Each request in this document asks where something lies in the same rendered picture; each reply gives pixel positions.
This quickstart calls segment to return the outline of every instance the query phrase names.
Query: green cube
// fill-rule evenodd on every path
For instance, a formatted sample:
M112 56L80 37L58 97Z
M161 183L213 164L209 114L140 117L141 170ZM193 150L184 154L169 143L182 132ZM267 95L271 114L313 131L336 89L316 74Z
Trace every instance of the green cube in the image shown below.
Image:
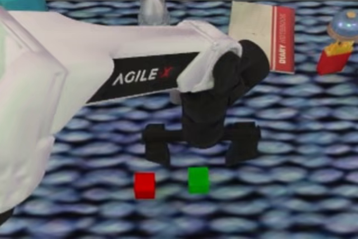
M206 194L209 192L209 168L189 167L188 168L188 187L189 193Z

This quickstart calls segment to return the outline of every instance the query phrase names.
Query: black object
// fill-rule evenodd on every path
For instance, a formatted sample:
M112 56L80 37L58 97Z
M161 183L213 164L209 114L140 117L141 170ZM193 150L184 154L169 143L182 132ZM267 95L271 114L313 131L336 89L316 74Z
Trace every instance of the black object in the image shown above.
M4 213L0 214L0 226L8 221L9 218L12 217L14 209L10 209Z
M259 84L270 72L263 50L249 40L240 41L242 56L227 52L213 69L214 87L202 92L181 93L182 130L167 131L164 125L150 124L143 132L147 160L170 165L168 142L185 141L196 148L209 148L220 141L231 140L226 164L258 156L261 137L255 123L224 126L227 108Z

